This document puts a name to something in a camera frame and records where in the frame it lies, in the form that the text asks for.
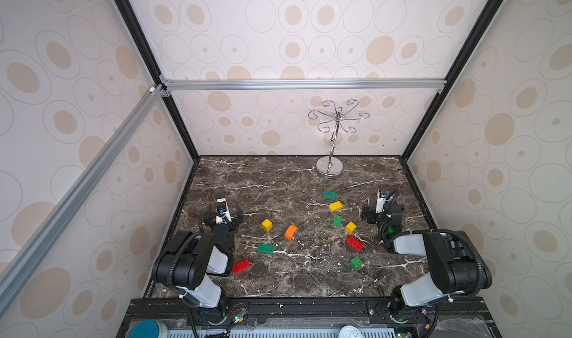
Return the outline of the orange round lego piece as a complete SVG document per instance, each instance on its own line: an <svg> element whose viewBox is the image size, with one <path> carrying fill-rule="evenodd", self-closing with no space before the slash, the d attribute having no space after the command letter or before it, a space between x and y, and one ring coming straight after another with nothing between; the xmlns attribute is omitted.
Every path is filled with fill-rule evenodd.
<svg viewBox="0 0 572 338"><path fill-rule="evenodd" d="M297 226L295 226L295 225L290 225L290 226L287 228L286 232L285 232L285 238L286 238L288 241L291 241L291 240L293 239L293 236L296 234L296 232L297 232L298 229L299 229L299 228L298 228Z"/></svg>

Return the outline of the green square lego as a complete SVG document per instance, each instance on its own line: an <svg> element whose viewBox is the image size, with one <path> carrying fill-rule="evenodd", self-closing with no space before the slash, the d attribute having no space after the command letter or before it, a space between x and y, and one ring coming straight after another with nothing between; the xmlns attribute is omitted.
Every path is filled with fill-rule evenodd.
<svg viewBox="0 0 572 338"><path fill-rule="evenodd" d="M334 217L332 226L333 227L341 227L342 226L342 222L343 222L343 218L341 216L336 215Z"/></svg>
<svg viewBox="0 0 572 338"><path fill-rule="evenodd" d="M349 262L349 265L352 271L356 271L362 268L363 262L358 257L356 257Z"/></svg>

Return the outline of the chrome hook stand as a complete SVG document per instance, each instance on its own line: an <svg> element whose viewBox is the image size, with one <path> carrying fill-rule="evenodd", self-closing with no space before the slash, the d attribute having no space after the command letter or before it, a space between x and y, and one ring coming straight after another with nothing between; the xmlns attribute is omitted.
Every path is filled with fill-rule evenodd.
<svg viewBox="0 0 572 338"><path fill-rule="evenodd" d="M364 122L369 119L368 112L359 112L356 116L350 113L358 108L359 100L351 98L344 105L337 105L332 100L325 100L321 106L324 110L311 110L308 113L309 120L319 120L317 129L321 133L330 133L329 153L320 157L316 163L318 174L328 180L334 180L343 174L343 163L335 157L335 149L338 143L339 133L342 130L346 134L356 134L357 129L353 126L344 127L344 122Z"/></svg>

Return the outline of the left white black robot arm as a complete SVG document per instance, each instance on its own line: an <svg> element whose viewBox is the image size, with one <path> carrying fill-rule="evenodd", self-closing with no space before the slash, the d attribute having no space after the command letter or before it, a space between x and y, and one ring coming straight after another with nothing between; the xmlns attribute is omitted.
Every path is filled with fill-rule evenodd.
<svg viewBox="0 0 572 338"><path fill-rule="evenodd" d="M198 231L179 231L168 241L153 263L152 280L208 320L226 319L226 293L211 277L231 274L235 234L242 223L243 209L237 206L231 215L226 199L218 199L215 210L199 216Z"/></svg>

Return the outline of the green square lego front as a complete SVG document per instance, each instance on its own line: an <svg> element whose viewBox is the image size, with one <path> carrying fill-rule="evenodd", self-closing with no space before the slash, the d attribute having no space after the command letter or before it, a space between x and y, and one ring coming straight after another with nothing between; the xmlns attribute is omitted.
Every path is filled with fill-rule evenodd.
<svg viewBox="0 0 572 338"><path fill-rule="evenodd" d="M362 268L363 262L358 257L356 257L349 262L349 265L352 271L356 271Z"/></svg>

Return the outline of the red long lego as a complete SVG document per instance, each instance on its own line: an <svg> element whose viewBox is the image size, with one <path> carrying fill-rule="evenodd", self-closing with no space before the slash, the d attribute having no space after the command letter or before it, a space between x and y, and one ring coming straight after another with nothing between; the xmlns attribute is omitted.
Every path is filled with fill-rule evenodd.
<svg viewBox="0 0 572 338"><path fill-rule="evenodd" d="M360 253L364 248L364 245L362 244L362 242L360 242L358 239L356 239L353 236L349 236L347 238L346 244L358 253Z"/></svg>
<svg viewBox="0 0 572 338"><path fill-rule="evenodd" d="M248 271L250 268L251 268L250 260L244 259L233 265L232 272L234 275L239 275L243 272Z"/></svg>

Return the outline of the yellow square lego back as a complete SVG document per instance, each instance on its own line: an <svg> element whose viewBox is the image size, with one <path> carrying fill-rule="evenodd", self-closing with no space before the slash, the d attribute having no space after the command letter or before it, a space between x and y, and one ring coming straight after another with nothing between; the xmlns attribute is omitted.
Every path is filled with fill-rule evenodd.
<svg viewBox="0 0 572 338"><path fill-rule="evenodd" d="M329 205L330 212L334 213L343 209L343 204L340 201L336 201Z"/></svg>

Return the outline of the left slanted aluminium rail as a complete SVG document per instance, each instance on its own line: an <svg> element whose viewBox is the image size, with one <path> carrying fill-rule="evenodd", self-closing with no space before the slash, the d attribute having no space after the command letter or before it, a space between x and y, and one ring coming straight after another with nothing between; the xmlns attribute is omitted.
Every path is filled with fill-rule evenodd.
<svg viewBox="0 0 572 338"><path fill-rule="evenodd" d="M130 141L145 116L164 93L165 85L160 83L154 85L153 90L147 92L110 140L104 144L88 168L78 177L63 199L54 207L44 223L19 251L15 260L1 277L1 315L5 315L14 299L92 193L94 187L106 174L119 152Z"/></svg>

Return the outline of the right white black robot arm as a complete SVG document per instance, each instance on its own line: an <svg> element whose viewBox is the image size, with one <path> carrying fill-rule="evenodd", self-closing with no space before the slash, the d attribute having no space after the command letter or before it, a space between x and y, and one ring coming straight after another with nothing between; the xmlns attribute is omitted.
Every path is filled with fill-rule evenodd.
<svg viewBox="0 0 572 338"><path fill-rule="evenodd" d="M376 207L364 205L360 218L378 227L378 242L390 253L425 258L428 272L395 287L387 311L397 322L408 308L432 306L457 296L476 296L491 287L493 277L481 254L463 231L402 229L403 207L380 198Z"/></svg>

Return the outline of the green long lego back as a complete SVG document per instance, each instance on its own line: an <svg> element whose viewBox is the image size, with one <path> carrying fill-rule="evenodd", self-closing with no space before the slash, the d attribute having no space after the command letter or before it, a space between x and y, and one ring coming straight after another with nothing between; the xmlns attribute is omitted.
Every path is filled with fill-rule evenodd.
<svg viewBox="0 0 572 338"><path fill-rule="evenodd" d="M324 191L323 192L323 199L325 199L327 201L336 202L336 201L338 201L338 194L336 192L333 192L333 191Z"/></svg>

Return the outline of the green long lego front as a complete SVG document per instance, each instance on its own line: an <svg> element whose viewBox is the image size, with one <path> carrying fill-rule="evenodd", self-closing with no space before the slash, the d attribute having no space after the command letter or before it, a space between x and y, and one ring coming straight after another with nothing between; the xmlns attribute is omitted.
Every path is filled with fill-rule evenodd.
<svg viewBox="0 0 572 338"><path fill-rule="evenodd" d="M257 246L257 253L263 254L263 255L272 255L272 254L274 254L274 245L259 244Z"/></svg>

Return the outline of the yellow square lego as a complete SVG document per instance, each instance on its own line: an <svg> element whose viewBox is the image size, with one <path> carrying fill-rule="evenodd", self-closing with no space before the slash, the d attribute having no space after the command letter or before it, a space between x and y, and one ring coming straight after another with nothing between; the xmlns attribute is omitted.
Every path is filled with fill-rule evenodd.
<svg viewBox="0 0 572 338"><path fill-rule="evenodd" d="M349 222L346 227L345 227L345 231L349 234L352 235L354 233L354 231L356 230L357 225L353 222Z"/></svg>
<svg viewBox="0 0 572 338"><path fill-rule="evenodd" d="M271 231L271 229L273 228L273 224L272 224L272 222L271 222L270 220L265 219L265 220L262 222L262 227L263 227L263 229L264 229L266 232L269 232L269 231Z"/></svg>
<svg viewBox="0 0 572 338"><path fill-rule="evenodd" d="M343 209L343 204L340 201L336 201L329 205L330 212L334 213Z"/></svg>

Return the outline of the green long lego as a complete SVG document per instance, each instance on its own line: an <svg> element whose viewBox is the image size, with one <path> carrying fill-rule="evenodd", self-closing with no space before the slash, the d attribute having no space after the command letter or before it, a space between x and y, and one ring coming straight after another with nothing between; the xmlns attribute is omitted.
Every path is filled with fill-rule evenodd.
<svg viewBox="0 0 572 338"><path fill-rule="evenodd" d="M274 254L274 245L259 244L257 246L257 253L263 254L263 255L272 255L272 254Z"/></svg>
<svg viewBox="0 0 572 338"><path fill-rule="evenodd" d="M336 201L338 201L338 194L336 192L333 192L333 191L324 191L323 192L323 199L325 199L327 201L336 202Z"/></svg>

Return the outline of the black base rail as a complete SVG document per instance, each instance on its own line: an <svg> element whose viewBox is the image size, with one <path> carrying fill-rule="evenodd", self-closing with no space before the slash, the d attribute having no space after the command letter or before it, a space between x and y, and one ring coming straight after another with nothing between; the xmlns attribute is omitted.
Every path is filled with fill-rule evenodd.
<svg viewBox="0 0 572 338"><path fill-rule="evenodd" d="M452 303L439 303L429 308L406 308L400 314L389 311L388 299L382 297L247 297L228 299L227 315L232 320L236 312L246 310L244 321L239 328L261 328L266 323L291 323L302 319L324 319L327 323L338 324L353 321L366 327L386 325L399 331L410 331L415 337L426 324L432 325L437 318L437 330L448 323L460 324L459 333L475 337L500 337L501 333L489 309L480 297L456 298ZM131 324L142 320L165 321L183 328L227 327L230 322L221 318L209 319L207 315L189 308L180 299L134 299L120 325L118 337L126 337Z"/></svg>

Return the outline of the horizontal aluminium rail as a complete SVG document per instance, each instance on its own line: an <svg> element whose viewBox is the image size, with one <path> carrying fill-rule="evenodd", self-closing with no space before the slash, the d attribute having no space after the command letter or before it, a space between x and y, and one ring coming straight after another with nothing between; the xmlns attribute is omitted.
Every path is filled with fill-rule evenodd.
<svg viewBox="0 0 572 338"><path fill-rule="evenodd" d="M169 91L319 90L319 89L442 89L444 78L326 80L167 80Z"/></svg>

